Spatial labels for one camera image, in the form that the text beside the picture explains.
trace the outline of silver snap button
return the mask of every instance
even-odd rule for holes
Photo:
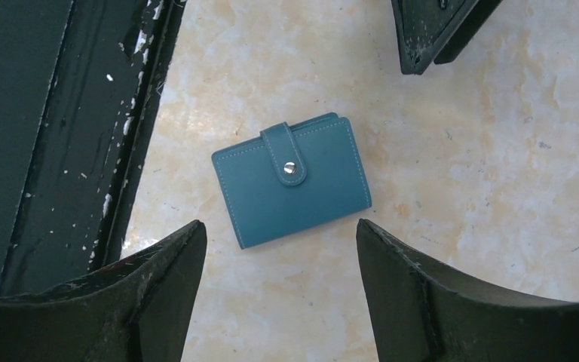
[[[283,171],[285,171],[285,173],[287,173],[288,175],[293,175],[294,173],[296,173],[296,171],[299,168],[296,166],[296,164],[294,162],[287,162],[285,164],[285,167],[283,167]]]

